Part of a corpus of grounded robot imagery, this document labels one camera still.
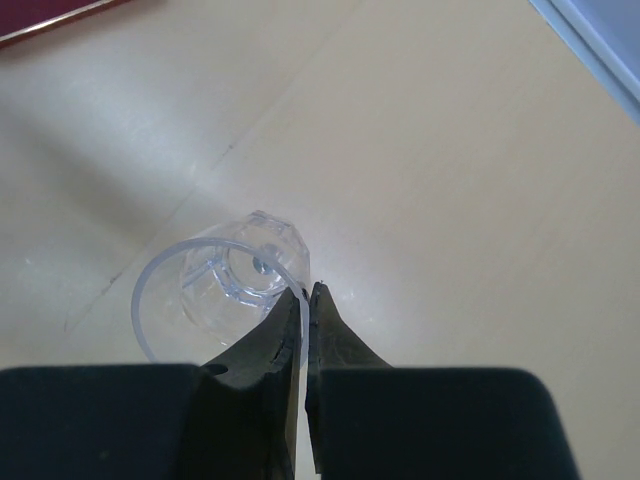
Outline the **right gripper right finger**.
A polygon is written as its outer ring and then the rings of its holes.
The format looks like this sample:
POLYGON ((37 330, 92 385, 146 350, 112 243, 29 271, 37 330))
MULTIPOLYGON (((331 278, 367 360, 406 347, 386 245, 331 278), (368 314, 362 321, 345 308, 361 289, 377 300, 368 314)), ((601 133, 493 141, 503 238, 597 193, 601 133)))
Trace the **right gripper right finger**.
POLYGON ((394 367, 314 286, 305 409, 324 479, 576 479, 556 405, 515 368, 394 367))

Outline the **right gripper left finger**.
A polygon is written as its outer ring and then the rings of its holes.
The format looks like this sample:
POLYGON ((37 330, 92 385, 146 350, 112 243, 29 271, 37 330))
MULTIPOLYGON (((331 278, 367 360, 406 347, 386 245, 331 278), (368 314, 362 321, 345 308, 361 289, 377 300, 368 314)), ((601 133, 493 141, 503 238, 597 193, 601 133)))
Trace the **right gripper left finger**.
POLYGON ((5 479, 290 479, 304 299, 191 364, 1 374, 5 479))

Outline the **clear glass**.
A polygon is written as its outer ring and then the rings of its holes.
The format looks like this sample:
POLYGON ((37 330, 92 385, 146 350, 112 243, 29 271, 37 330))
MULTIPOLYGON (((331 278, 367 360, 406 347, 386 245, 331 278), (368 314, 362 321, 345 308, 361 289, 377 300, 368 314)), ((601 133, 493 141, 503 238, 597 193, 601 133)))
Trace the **clear glass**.
POLYGON ((263 211, 211 226, 157 254, 133 288, 136 340, 152 363, 204 364, 292 293, 309 336, 310 252, 294 224, 263 211))

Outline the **red rectangular tray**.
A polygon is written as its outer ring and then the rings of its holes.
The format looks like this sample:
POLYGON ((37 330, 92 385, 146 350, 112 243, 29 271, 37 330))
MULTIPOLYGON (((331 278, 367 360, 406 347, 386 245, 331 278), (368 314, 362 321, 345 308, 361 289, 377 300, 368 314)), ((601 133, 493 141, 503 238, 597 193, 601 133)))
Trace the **red rectangular tray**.
POLYGON ((122 0, 1 0, 1 48, 124 4, 122 0))

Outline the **aluminium back rail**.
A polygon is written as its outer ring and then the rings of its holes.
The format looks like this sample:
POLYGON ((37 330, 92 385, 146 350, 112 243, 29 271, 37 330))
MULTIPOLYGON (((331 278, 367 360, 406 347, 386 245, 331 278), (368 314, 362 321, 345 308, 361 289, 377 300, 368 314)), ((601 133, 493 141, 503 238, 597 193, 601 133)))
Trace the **aluminium back rail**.
POLYGON ((530 4, 627 115, 639 121, 639 2, 531 0, 530 4))

